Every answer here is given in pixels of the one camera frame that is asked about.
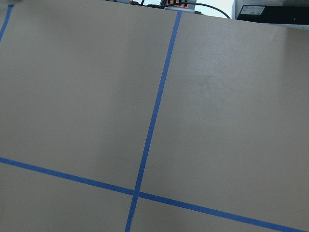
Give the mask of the black box device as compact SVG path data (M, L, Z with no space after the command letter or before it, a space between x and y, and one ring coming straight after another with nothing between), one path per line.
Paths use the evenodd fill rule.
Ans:
M243 5L237 20L270 24L309 24L308 6Z

